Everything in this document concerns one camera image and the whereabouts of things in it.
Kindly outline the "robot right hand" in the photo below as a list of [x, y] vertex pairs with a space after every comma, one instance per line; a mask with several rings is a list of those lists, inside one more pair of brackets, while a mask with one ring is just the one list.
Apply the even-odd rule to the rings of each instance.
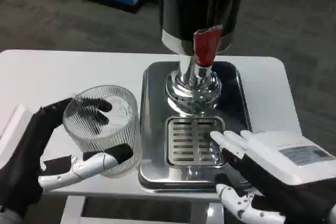
[[217, 179], [224, 209], [243, 223], [335, 223], [335, 156], [287, 131], [212, 131], [211, 138], [257, 193]]

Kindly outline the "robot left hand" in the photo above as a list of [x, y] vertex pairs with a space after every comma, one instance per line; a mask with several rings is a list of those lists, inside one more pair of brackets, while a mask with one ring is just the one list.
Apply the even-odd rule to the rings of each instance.
[[45, 161], [41, 156], [63, 114], [72, 101], [67, 98], [31, 113], [23, 105], [15, 108], [1, 135], [1, 219], [24, 218], [30, 205], [43, 192], [66, 187], [114, 168], [133, 156], [129, 144], [103, 151], [64, 156]]

